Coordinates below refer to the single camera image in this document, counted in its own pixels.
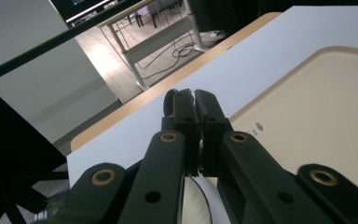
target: gray wall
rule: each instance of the gray wall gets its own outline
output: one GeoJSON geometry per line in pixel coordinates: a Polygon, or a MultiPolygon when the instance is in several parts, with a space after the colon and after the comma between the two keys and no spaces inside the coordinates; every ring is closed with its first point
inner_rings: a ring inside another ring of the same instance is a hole
{"type": "MultiPolygon", "coordinates": [[[[0,64],[66,29],[49,0],[0,0],[0,64]]],[[[0,77],[0,97],[51,143],[117,103],[74,39],[0,77]]]]}

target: beige tray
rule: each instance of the beige tray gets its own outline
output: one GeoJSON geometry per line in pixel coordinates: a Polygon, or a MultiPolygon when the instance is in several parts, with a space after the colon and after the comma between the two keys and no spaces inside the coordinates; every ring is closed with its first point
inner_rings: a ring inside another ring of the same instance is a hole
{"type": "Polygon", "coordinates": [[[358,49],[315,52],[230,121],[284,169],[320,163],[358,186],[358,49]]]}

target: computer monitor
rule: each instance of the computer monitor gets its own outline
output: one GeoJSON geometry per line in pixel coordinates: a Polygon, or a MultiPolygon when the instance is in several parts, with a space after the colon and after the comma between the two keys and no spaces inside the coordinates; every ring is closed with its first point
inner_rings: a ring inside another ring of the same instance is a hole
{"type": "Polygon", "coordinates": [[[87,16],[91,12],[100,11],[114,0],[50,0],[65,23],[70,24],[87,16]]]}

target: white table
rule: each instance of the white table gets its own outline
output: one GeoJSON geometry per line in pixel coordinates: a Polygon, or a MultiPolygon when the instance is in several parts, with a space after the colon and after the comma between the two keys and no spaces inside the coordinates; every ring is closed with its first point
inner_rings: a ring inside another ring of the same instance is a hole
{"type": "MultiPolygon", "coordinates": [[[[330,46],[358,48],[358,7],[292,7],[172,87],[214,93],[231,117],[312,53],[330,46]]],[[[161,94],[70,154],[71,185],[92,165],[112,162],[128,168],[140,160],[160,130],[163,98],[161,94]]],[[[212,209],[221,211],[218,205],[212,209]]],[[[213,213],[214,223],[225,218],[213,213]]]]}

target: floor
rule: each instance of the floor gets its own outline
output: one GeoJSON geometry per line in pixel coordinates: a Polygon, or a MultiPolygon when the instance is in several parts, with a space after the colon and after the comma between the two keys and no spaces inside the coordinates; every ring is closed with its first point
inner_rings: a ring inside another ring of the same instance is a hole
{"type": "MultiPolygon", "coordinates": [[[[157,16],[157,26],[149,15],[142,15],[143,26],[138,26],[134,18],[131,23],[123,19],[114,25],[117,34],[127,48],[133,47],[137,43],[145,40],[161,29],[167,27],[175,21],[180,20],[186,15],[184,6],[167,9],[157,16]]],[[[206,47],[211,48],[222,36],[216,36],[215,32],[201,34],[202,42],[206,47]]],[[[102,29],[94,27],[87,32],[76,37],[80,47],[89,56],[90,61],[101,74],[103,80],[117,96],[122,104],[126,104],[130,99],[142,93],[136,84],[136,78],[124,60],[117,42],[107,27],[102,29]]],[[[136,67],[143,77],[145,83],[153,86],[160,80],[168,76],[171,72],[197,58],[202,52],[194,50],[194,35],[189,32],[175,39],[169,45],[159,49],[155,53],[144,58],[136,64],[136,67]]],[[[66,165],[59,168],[59,171],[67,170],[66,165]]],[[[69,189],[67,180],[39,182],[34,186],[46,196],[56,195],[66,192],[69,189]]],[[[19,208],[27,223],[33,223],[35,214],[19,208]]],[[[0,219],[0,224],[10,223],[6,216],[0,219]]]]}

